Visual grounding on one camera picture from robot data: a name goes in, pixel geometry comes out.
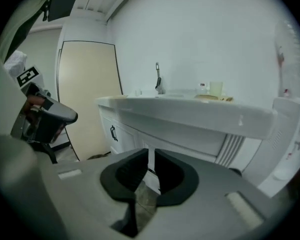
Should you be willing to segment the chrome faucet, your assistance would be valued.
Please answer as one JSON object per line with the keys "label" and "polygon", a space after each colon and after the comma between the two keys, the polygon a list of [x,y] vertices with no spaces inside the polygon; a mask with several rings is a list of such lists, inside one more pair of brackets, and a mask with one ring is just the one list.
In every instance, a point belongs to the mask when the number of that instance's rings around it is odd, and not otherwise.
{"label": "chrome faucet", "polygon": [[158,62],[155,63],[155,68],[156,68],[156,73],[157,73],[157,81],[156,81],[156,85],[155,85],[155,90],[157,91],[157,93],[159,95],[164,95],[166,93],[166,90],[163,85],[163,79],[161,77],[160,66],[159,66]]}

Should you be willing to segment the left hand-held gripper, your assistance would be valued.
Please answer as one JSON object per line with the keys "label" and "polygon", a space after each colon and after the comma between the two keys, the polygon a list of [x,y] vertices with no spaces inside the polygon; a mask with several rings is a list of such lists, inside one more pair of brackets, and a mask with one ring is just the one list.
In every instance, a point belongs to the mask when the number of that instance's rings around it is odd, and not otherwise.
{"label": "left hand-held gripper", "polygon": [[45,98],[41,108],[31,109],[37,117],[36,124],[30,123],[23,113],[23,106],[11,130],[11,135],[23,141],[27,138],[39,138],[40,143],[54,143],[67,125],[78,120],[78,113],[68,106],[51,98],[48,90],[44,89],[43,76],[40,71],[31,67],[16,77],[16,83],[26,96]]}

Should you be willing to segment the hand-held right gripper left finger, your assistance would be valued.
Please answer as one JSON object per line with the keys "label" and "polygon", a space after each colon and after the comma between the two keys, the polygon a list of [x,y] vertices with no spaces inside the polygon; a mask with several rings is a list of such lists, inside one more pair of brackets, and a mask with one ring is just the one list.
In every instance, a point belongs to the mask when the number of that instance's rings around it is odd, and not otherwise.
{"label": "hand-held right gripper left finger", "polygon": [[148,149],[51,165],[51,199],[62,240],[134,239],[136,190],[148,170]]}

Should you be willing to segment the striped white shirt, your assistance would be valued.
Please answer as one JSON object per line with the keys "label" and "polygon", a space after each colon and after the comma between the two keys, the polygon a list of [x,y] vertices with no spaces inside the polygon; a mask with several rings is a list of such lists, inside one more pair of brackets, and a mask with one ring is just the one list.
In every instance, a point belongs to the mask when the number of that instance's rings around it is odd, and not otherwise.
{"label": "striped white shirt", "polygon": [[25,71],[27,55],[22,51],[16,50],[4,63],[4,68],[13,80]]}

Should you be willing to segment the white bar-handled cabinet door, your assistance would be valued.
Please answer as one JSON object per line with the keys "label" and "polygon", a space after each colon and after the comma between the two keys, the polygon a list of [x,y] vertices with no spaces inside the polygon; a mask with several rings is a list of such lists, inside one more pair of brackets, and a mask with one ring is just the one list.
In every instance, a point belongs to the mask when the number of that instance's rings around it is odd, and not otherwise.
{"label": "white bar-handled cabinet door", "polygon": [[135,129],[120,122],[115,122],[113,126],[117,139],[115,150],[118,153],[135,150],[140,147],[138,132]]}
{"label": "white bar-handled cabinet door", "polygon": [[105,132],[106,140],[109,144],[110,149],[114,148],[113,137],[111,134],[112,121],[110,118],[102,115],[101,116],[102,125]]}

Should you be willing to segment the black office chair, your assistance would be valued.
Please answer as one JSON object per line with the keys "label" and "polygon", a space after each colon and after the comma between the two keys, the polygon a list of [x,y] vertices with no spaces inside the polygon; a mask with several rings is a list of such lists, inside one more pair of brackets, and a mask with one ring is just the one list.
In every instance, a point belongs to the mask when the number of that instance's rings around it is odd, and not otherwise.
{"label": "black office chair", "polygon": [[30,146],[31,148],[36,152],[36,153],[43,153],[46,154],[52,164],[57,164],[57,157],[55,152],[60,151],[66,147],[70,146],[70,141],[63,141],[61,144],[57,144],[54,147],[51,147],[52,140],[49,138],[27,138],[24,139]]}

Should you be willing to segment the white sink cabinet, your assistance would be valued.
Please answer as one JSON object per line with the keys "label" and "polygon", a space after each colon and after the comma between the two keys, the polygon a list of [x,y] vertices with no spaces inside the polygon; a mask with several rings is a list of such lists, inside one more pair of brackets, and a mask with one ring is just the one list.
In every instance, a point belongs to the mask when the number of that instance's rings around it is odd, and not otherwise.
{"label": "white sink cabinet", "polygon": [[274,109],[168,95],[126,95],[95,100],[100,118],[137,131],[139,148],[166,149],[243,171],[275,126]]}

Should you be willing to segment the person's left hand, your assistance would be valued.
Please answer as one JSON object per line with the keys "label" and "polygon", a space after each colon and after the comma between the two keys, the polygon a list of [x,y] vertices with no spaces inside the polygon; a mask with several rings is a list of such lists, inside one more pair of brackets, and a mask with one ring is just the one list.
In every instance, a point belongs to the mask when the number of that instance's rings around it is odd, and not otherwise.
{"label": "person's left hand", "polygon": [[36,95],[29,95],[27,96],[27,100],[23,105],[23,113],[25,114],[26,118],[29,120],[30,123],[36,124],[37,117],[32,111],[32,108],[41,108],[46,99],[42,96]]}

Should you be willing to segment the white water dispenser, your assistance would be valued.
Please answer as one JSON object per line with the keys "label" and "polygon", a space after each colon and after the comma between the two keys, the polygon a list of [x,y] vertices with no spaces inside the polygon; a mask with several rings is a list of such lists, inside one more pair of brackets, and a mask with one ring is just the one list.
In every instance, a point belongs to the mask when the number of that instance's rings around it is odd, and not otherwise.
{"label": "white water dispenser", "polygon": [[300,169],[300,98],[276,98],[275,134],[270,142],[270,168],[258,188],[270,198],[280,192]]}

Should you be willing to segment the clear water jug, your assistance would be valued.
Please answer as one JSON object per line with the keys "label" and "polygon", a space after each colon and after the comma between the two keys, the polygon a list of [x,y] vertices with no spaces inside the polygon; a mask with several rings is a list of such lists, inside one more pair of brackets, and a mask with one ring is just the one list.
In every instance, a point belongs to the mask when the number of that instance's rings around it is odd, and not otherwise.
{"label": "clear water jug", "polygon": [[279,67],[279,95],[300,98],[300,27],[281,20],[275,26],[274,44]]}

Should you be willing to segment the wooden tray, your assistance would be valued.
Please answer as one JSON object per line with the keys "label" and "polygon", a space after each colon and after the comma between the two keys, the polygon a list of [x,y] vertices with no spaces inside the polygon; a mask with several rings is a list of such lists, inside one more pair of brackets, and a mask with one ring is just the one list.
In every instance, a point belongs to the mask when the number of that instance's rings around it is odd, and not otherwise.
{"label": "wooden tray", "polygon": [[198,100],[208,100],[208,101],[223,101],[223,102],[233,102],[234,98],[232,96],[215,96],[207,94],[199,94],[194,97]]}

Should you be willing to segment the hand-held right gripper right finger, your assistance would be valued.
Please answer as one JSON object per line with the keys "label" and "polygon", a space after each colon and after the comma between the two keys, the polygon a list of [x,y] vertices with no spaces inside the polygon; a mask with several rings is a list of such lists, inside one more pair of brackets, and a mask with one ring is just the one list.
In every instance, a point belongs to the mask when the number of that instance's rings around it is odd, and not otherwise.
{"label": "hand-held right gripper right finger", "polygon": [[161,194],[139,240],[263,240],[288,214],[288,204],[226,167],[168,150],[154,153]]}

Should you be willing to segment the beige partition panel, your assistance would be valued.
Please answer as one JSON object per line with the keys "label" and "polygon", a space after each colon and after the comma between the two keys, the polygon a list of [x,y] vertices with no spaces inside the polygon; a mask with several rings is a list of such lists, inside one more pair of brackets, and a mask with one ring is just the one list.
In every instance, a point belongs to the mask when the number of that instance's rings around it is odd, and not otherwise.
{"label": "beige partition panel", "polygon": [[98,106],[98,98],[121,95],[116,51],[112,44],[65,41],[57,67],[59,101],[78,114],[66,133],[80,161],[110,151]]}

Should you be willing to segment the person's torso in pale vest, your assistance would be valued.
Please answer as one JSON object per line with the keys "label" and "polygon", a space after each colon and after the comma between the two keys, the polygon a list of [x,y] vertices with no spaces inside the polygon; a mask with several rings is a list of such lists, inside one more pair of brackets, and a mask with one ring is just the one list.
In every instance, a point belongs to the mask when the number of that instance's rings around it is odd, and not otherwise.
{"label": "person's torso in pale vest", "polygon": [[65,226],[55,209],[32,147],[11,136],[27,103],[4,68],[16,49],[17,31],[39,12],[46,0],[12,0],[10,16],[0,33],[0,240],[67,240]]}

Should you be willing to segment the translucent plastic cup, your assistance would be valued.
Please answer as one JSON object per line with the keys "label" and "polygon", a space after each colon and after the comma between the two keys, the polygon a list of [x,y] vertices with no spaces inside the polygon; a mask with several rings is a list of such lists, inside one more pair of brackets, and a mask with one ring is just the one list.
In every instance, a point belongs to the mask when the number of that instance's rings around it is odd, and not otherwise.
{"label": "translucent plastic cup", "polygon": [[211,81],[209,83],[209,94],[211,96],[220,97],[223,91],[223,82],[222,81]]}

